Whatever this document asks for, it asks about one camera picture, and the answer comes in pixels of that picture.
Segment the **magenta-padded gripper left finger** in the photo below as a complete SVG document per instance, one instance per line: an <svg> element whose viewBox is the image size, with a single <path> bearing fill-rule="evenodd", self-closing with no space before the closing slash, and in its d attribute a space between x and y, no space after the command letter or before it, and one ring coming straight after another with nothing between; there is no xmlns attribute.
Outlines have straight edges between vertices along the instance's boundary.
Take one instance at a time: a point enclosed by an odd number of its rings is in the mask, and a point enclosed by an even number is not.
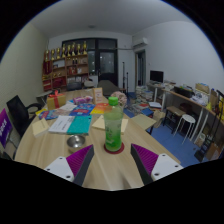
<svg viewBox="0 0 224 224"><path fill-rule="evenodd" d="M58 157L45 168L45 171L81 186L93 156L94 146L89 145L68 157Z"/></svg>

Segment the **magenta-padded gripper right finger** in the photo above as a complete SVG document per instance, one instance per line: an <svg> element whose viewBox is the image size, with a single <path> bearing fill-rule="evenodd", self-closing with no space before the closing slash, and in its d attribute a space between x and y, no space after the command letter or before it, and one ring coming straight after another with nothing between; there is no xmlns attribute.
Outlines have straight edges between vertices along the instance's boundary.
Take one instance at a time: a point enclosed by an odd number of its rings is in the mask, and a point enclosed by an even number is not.
<svg viewBox="0 0 224 224"><path fill-rule="evenodd" d="M156 153L136 144L131 145L131 155L137 165L144 185L159 180L182 169L182 166L167 154Z"/></svg>

